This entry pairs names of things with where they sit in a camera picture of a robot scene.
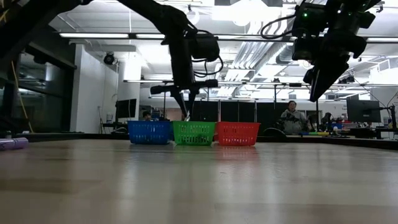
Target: plastic basket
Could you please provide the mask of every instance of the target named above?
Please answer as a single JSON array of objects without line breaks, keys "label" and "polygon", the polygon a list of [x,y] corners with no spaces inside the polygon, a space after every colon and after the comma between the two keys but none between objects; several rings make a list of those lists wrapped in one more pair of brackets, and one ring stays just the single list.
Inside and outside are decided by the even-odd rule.
[{"label": "plastic basket", "polygon": [[209,146],[213,142],[214,122],[173,121],[176,144]]},{"label": "plastic basket", "polygon": [[128,121],[130,141],[133,144],[167,144],[170,124],[170,121]]},{"label": "plastic basket", "polygon": [[260,123],[219,122],[218,141],[221,146],[253,146],[259,128]]}]

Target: blue basket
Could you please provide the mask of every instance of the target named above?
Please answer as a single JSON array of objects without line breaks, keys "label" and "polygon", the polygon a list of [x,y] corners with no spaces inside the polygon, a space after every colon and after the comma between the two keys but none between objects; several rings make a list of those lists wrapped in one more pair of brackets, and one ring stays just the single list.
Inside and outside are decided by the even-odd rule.
[{"label": "blue basket", "polygon": [[128,121],[130,141],[133,144],[168,144],[170,121]]}]

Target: ceiling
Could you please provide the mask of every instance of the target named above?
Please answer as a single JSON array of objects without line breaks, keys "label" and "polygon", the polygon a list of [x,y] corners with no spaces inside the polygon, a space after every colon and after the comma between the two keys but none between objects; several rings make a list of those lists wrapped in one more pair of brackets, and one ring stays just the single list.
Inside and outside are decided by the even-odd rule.
[{"label": "ceiling", "polygon": [[[247,4],[240,3],[239,7],[234,10],[227,10],[226,6],[213,6],[214,0],[202,0],[201,3],[192,3],[194,12],[188,14],[191,21],[197,19],[198,29],[208,30],[214,34],[257,34],[257,31],[264,22],[277,19],[278,16],[285,16],[294,13],[294,6],[286,4],[283,8],[264,7],[262,5],[254,5],[253,2],[259,4],[261,0],[241,0]],[[396,0],[385,0],[388,7],[384,7],[381,13],[377,13],[376,20],[369,29],[361,29],[359,35],[363,36],[398,36],[398,5],[395,6]],[[248,2],[252,2],[255,7],[246,7]],[[188,12],[187,3],[171,4],[182,11]],[[114,32],[114,33],[159,33],[159,31],[147,19],[129,10],[127,7],[112,0],[96,0],[87,6],[79,6],[70,12],[65,12],[57,16],[50,25],[59,32]],[[274,34],[289,29],[289,23],[280,23],[276,27],[272,27],[269,34]],[[146,79],[170,79],[171,66],[170,55],[167,46],[161,46],[158,40],[86,40],[87,46],[94,46],[95,53],[102,57],[105,55],[107,46],[134,45],[142,58],[142,74]],[[230,67],[244,65],[242,68],[253,69],[256,74],[251,76],[252,80],[257,78],[256,82],[269,82],[272,78],[281,77],[283,75],[286,80],[300,80],[307,71],[306,64],[302,62],[289,62],[286,65],[275,65],[273,52],[280,53],[283,47],[287,46],[277,44],[258,44],[245,43],[235,41],[220,41],[220,56],[227,62]],[[119,59],[126,58],[128,52],[115,52],[115,56]],[[368,61],[377,60],[379,58],[389,58],[398,56],[398,45],[396,44],[369,44],[363,53],[361,61],[351,59],[349,65],[351,68],[359,67]],[[214,71],[219,62],[209,63],[209,71]],[[377,63],[371,63],[369,66],[362,66],[361,69],[355,71],[357,78],[366,78],[369,76],[369,69],[376,66]],[[195,70],[204,70],[202,63],[194,64]],[[244,74],[234,76],[244,78],[248,71]],[[225,68],[219,77],[227,78],[226,81],[232,81],[228,75],[228,68]]]}]

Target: security camera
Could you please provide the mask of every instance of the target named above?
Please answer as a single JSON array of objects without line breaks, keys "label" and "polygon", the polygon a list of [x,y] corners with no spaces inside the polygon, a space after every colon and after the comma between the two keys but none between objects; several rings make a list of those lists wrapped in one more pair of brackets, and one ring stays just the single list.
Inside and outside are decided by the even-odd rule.
[{"label": "security camera", "polygon": [[116,62],[118,62],[118,60],[114,57],[114,53],[113,52],[108,52],[105,55],[104,58],[104,63],[107,65],[114,65],[116,64]]}]

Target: green basket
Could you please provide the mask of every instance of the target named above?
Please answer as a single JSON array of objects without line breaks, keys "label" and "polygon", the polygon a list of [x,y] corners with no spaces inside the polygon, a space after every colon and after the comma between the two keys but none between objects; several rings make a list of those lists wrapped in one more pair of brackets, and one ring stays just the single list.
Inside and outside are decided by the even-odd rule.
[{"label": "green basket", "polygon": [[214,122],[173,121],[176,144],[188,146],[209,146],[213,142]]}]

